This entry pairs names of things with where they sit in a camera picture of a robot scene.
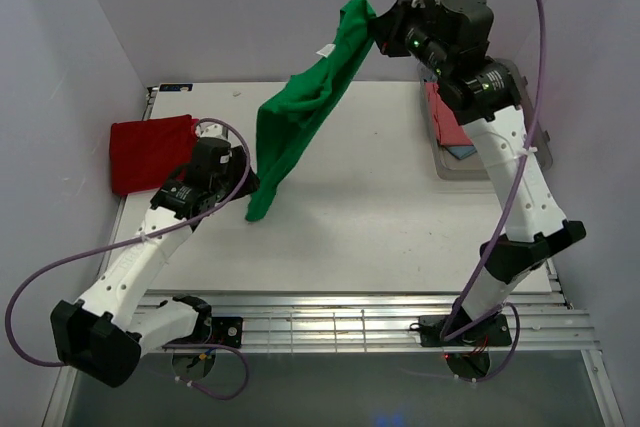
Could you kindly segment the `green t-shirt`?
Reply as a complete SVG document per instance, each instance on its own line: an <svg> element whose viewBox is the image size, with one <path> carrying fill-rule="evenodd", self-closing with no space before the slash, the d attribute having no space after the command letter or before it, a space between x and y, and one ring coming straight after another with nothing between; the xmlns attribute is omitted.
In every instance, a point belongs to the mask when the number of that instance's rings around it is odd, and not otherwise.
<svg viewBox="0 0 640 427"><path fill-rule="evenodd" d="M256 166L260 186L245 219L262 220L280 183L294 169L337 106L373 45L368 23L376 13L368 0L349 0L340 10L333 50L260 106L256 117Z"/></svg>

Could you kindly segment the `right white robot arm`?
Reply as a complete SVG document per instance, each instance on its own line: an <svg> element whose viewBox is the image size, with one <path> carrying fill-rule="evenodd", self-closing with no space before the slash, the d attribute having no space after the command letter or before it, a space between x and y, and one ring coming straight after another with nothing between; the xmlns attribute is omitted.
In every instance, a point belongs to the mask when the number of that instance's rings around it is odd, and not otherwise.
<svg viewBox="0 0 640 427"><path fill-rule="evenodd" d="M486 0L396 0L369 24L380 52L412 56L437 78L441 100L472 142L502 214L449 316L443 341L474 344L532 271L586 236L558 206L536 159L509 69L487 54Z"/></svg>

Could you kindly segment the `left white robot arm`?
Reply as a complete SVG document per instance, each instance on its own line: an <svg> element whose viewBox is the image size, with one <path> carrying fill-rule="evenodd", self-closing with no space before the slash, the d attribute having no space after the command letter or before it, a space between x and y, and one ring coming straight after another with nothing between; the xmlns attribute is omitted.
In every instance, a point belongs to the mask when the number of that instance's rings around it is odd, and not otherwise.
<svg viewBox="0 0 640 427"><path fill-rule="evenodd" d="M189 162L172 171L152 196L129 245L75 302L61 301L53 309L59 360L118 387L152 350L173 341L205 344L212 334L211 307L198 297L178 294L150 313L135 311L201 221L257 185L243 146L221 136L197 140Z"/></svg>

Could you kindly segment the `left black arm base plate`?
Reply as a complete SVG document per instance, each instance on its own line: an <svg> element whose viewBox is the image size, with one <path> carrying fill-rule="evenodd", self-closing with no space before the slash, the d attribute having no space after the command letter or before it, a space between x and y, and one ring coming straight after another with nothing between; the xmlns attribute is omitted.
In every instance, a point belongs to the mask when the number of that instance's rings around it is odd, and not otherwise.
<svg viewBox="0 0 640 427"><path fill-rule="evenodd" d="M173 345L219 344L239 349L242 346L244 319L242 317L212 317L203 329L184 338L170 341Z"/></svg>

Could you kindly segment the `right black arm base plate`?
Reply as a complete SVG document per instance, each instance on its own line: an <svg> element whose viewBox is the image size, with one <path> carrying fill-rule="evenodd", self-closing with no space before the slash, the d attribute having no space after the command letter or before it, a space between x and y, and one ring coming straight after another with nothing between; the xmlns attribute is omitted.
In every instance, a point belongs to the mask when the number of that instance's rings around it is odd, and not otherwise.
<svg viewBox="0 0 640 427"><path fill-rule="evenodd" d="M507 318L502 313L472 322L460 310L450 328L442 334L446 320L447 316L423 315L409 329L419 334L422 347L507 347L512 344Z"/></svg>

